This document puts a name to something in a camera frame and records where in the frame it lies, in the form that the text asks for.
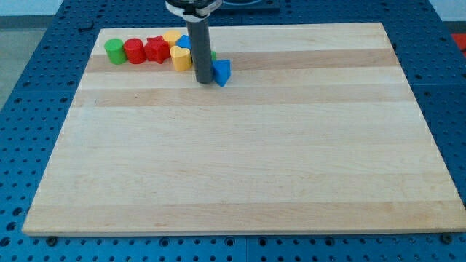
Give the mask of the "robot arm flange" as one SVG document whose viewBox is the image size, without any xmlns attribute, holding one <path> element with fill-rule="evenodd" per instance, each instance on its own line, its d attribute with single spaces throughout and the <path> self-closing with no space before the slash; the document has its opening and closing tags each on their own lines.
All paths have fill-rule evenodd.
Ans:
<svg viewBox="0 0 466 262">
<path fill-rule="evenodd" d="M 223 4 L 222 0 L 166 0 L 165 6 L 172 14 L 186 22 L 198 23 L 207 19 Z"/>
</svg>

